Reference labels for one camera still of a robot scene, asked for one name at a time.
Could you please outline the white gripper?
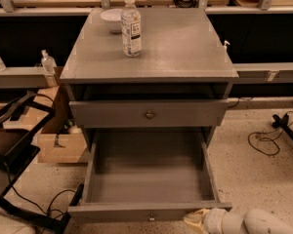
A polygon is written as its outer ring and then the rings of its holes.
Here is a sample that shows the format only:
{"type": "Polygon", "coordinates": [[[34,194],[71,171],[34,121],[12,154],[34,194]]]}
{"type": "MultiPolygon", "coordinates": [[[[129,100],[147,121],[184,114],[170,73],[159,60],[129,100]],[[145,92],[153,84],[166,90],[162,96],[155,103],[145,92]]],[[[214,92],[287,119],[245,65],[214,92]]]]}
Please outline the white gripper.
{"type": "Polygon", "coordinates": [[[184,216],[184,223],[196,234],[223,234],[222,221],[226,211],[201,209],[184,216]]]}

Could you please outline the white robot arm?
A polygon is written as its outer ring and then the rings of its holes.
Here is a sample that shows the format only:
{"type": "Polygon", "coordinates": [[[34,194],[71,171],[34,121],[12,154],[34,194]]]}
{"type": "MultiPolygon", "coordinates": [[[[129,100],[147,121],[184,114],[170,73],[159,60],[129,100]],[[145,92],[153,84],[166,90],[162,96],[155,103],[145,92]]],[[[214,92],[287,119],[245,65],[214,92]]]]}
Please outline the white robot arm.
{"type": "Polygon", "coordinates": [[[260,209],[244,216],[225,209],[202,209],[184,216],[185,224],[197,234],[293,234],[293,227],[260,209]]]}

